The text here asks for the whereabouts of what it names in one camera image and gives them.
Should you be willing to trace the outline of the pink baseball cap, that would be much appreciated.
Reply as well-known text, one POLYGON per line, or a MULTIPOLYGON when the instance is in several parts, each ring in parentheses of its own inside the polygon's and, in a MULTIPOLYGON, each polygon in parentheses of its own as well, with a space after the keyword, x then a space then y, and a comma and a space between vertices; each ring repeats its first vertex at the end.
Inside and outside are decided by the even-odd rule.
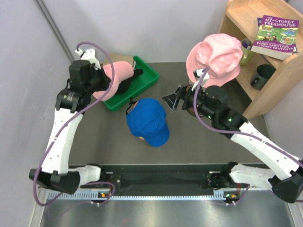
POLYGON ((100 97, 103 97, 101 99, 101 101, 109 100, 111 97, 113 97, 116 94, 119 84, 122 81, 130 78, 134 74, 132 65, 126 61, 114 62, 113 66, 114 66, 115 75, 114 75, 114 82, 113 82, 111 89, 109 90, 109 92, 106 95, 104 95, 105 91, 94 92, 93 97, 95 99, 99 99, 100 97))

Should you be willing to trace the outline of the beige cap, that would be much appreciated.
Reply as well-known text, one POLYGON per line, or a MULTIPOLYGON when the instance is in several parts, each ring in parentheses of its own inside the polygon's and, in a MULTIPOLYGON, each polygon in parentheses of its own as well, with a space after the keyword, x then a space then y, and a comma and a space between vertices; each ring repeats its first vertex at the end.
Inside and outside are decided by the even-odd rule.
POLYGON ((109 57, 111 58, 113 63, 118 62, 118 61, 125 61, 125 62, 129 63, 133 68, 135 67, 135 60, 134 60, 133 56, 131 56, 131 55, 110 53, 109 57))

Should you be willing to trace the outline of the blue baseball cap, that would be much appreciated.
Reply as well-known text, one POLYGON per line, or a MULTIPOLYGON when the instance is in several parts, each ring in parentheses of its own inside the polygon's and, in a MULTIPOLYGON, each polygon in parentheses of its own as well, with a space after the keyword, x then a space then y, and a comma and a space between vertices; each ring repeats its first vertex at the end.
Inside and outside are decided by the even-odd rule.
POLYGON ((133 136, 144 139, 153 147, 161 147, 169 140, 166 111, 156 99, 143 98, 135 101, 130 98, 125 114, 133 136))

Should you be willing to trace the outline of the pink bucket hat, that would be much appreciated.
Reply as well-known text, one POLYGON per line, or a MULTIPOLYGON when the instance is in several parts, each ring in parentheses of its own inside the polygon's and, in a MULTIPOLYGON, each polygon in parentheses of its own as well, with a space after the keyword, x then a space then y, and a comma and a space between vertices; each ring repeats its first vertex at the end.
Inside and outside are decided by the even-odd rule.
POLYGON ((194 70, 209 67, 209 78, 204 79, 202 87, 221 87, 239 75, 241 58, 241 43, 237 38, 224 33, 212 34, 190 51, 186 60, 187 76, 194 84, 194 70))

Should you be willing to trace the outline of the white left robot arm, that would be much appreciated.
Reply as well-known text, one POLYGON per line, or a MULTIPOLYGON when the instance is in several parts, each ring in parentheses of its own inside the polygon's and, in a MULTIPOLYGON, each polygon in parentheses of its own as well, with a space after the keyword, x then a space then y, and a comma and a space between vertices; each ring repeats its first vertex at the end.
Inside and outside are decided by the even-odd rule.
POLYGON ((29 171, 34 185, 73 194, 84 184, 92 182, 96 187, 107 183, 107 175, 97 166, 69 168, 69 156, 75 132, 84 113, 93 106, 91 97, 101 92, 102 100, 114 83, 96 58, 95 49, 75 51, 80 59, 69 66, 66 87, 59 92, 54 111, 54 123, 45 156, 37 168, 29 171))

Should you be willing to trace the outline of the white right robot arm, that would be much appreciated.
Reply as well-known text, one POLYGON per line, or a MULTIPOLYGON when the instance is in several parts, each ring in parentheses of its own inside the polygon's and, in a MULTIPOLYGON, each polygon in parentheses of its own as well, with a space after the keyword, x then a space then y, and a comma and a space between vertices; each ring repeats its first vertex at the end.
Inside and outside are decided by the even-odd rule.
POLYGON ((211 121, 210 130, 241 145, 267 166, 258 168, 229 162, 208 179, 209 186, 220 189, 249 184, 267 189, 285 202, 297 201, 303 191, 302 159, 279 148, 243 115, 231 109, 228 95, 221 87, 210 86, 197 91, 191 85, 178 86, 174 93, 162 99, 171 110, 183 101, 182 110, 193 108, 199 120, 205 117, 211 121))

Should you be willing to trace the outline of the black cap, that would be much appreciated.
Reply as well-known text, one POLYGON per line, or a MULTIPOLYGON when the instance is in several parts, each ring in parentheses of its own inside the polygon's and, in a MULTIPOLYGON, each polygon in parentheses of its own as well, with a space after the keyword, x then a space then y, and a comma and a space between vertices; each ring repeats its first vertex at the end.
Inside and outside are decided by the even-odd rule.
POLYGON ((126 80, 123 80, 119 84, 116 94, 123 94, 123 93, 125 93, 130 88, 130 85, 131 85, 132 81, 134 79, 138 78, 142 74, 143 74, 143 70, 142 69, 135 69, 134 70, 134 74, 133 74, 132 77, 130 77, 130 78, 126 79, 126 80))

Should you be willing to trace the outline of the green plastic tray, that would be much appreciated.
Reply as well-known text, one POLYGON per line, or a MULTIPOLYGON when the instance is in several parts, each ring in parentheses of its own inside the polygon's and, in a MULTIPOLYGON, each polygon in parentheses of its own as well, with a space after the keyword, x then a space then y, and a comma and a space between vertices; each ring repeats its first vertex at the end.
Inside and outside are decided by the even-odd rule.
POLYGON ((112 98, 104 102, 110 111, 114 112, 122 108, 125 104, 129 103, 130 98, 137 97, 156 84, 160 77, 159 74, 139 56, 134 56, 133 59, 135 61, 134 69, 141 69, 143 73, 131 82, 129 89, 125 93, 115 94, 112 98))

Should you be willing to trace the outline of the light wooden hat stand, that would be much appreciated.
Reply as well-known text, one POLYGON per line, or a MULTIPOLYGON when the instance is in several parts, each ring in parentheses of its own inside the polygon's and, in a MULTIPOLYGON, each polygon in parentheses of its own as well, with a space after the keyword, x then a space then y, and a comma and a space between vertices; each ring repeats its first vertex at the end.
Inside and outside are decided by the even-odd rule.
MULTIPOLYGON (((133 104, 131 105, 132 110, 137 106, 138 101, 133 101, 133 104)), ((145 139, 143 137, 138 137, 140 140, 145 141, 145 139)))

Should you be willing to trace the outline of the light green cup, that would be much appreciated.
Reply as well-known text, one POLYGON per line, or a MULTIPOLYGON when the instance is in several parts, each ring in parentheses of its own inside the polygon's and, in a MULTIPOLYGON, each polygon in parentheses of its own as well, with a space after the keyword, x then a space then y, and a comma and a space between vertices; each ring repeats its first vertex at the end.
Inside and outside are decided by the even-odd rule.
POLYGON ((241 41, 242 58, 240 65, 247 65, 254 57, 254 52, 251 50, 253 43, 249 39, 243 39, 241 41))

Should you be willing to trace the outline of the dark green mug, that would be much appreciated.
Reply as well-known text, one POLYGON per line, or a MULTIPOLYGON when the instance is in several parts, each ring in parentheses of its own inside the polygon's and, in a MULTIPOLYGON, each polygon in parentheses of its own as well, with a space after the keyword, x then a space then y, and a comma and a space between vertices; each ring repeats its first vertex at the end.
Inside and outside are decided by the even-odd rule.
POLYGON ((250 81, 250 85, 256 90, 261 90, 275 73, 275 71, 276 68, 272 65, 259 65, 250 81))

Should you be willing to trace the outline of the purple treehouse book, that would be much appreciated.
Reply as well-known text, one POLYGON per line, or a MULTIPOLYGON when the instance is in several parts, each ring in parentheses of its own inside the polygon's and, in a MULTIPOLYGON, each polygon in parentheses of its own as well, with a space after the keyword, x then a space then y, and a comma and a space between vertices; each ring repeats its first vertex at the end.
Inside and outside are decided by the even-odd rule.
POLYGON ((279 60, 298 53, 296 38, 299 20, 264 15, 257 22, 258 32, 251 49, 253 52, 279 60))

